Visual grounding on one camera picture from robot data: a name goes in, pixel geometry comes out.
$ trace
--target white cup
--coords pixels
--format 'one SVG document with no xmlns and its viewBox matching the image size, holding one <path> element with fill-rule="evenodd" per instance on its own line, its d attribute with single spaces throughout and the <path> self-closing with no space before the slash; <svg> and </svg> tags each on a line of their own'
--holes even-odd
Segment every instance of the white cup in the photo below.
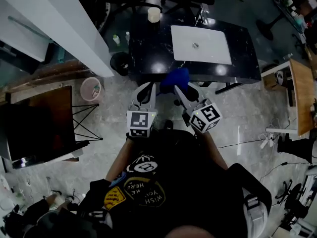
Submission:
<svg viewBox="0 0 317 238">
<path fill-rule="evenodd" d="M 160 9 L 159 8 L 151 7 L 150 9 L 148 9 L 148 20 L 151 23 L 159 22 L 159 18 L 160 18 Z"/>
</svg>

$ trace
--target black marble desk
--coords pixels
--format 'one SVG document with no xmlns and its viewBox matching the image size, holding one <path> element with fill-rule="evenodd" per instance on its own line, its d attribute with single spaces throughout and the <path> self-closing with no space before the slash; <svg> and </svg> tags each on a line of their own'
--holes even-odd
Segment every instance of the black marble desk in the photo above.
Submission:
<svg viewBox="0 0 317 238">
<path fill-rule="evenodd" d="M 196 26 L 225 33 L 232 65 L 176 61 L 170 26 L 195 26 L 195 23 L 193 17 L 184 14 L 161 14 L 159 24 L 153 25 L 148 21 L 147 14 L 136 15 L 130 32 L 130 76 L 140 83 L 158 82 L 172 70 L 184 67 L 189 69 L 191 81 L 226 82 L 228 84 L 225 90 L 261 80 L 257 56 L 248 30 L 222 21 L 211 19 L 208 26 L 201 23 Z"/>
</svg>

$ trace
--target white cube with marker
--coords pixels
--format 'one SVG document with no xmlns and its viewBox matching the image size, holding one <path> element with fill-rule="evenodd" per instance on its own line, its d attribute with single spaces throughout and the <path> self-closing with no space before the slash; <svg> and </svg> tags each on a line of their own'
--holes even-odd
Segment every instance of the white cube with marker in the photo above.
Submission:
<svg viewBox="0 0 317 238">
<path fill-rule="evenodd" d="M 149 137 L 156 117 L 156 112 L 127 111 L 129 135 L 131 137 Z"/>
<path fill-rule="evenodd" d="M 195 110 L 189 119 L 189 123 L 201 133 L 211 130 L 222 119 L 222 115 L 215 103 Z"/>
</svg>

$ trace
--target forearm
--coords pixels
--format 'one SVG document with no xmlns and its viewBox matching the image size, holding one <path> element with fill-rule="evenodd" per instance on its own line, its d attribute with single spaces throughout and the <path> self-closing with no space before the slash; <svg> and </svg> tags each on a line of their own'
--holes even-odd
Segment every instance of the forearm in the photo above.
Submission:
<svg viewBox="0 0 317 238">
<path fill-rule="evenodd" d="M 115 158 L 108 174 L 106 175 L 106 180 L 113 181 L 129 164 L 129 160 L 132 154 L 134 142 L 131 139 L 127 139 L 121 148 L 118 156 Z"/>
<path fill-rule="evenodd" d="M 223 169 L 227 170 L 228 166 L 226 162 L 224 161 L 223 157 L 219 153 L 211 135 L 209 132 L 205 132 L 204 134 L 197 134 L 199 137 L 201 143 L 203 144 L 203 147 L 206 150 L 206 153 L 208 156 L 220 167 Z"/>
</svg>

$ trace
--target small bottle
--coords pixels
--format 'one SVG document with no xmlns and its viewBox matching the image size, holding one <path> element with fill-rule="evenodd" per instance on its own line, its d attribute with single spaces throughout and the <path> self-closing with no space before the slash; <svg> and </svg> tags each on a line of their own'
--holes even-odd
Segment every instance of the small bottle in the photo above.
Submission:
<svg viewBox="0 0 317 238">
<path fill-rule="evenodd" d="M 286 6 L 290 7 L 293 5 L 293 1 L 292 0 L 287 0 L 286 1 Z"/>
<path fill-rule="evenodd" d="M 114 42 L 116 42 L 117 43 L 117 46 L 120 46 L 120 38 L 119 38 L 119 36 L 117 36 L 117 35 L 113 35 L 113 40 L 114 40 Z"/>
<path fill-rule="evenodd" d="M 125 33 L 125 39 L 127 40 L 128 44 L 129 44 L 129 41 L 130 41 L 130 32 L 126 32 L 126 33 Z"/>
<path fill-rule="evenodd" d="M 293 56 L 293 53 L 289 53 L 289 54 L 283 56 L 283 59 L 286 61 L 286 60 L 289 60 L 292 56 Z"/>
</svg>

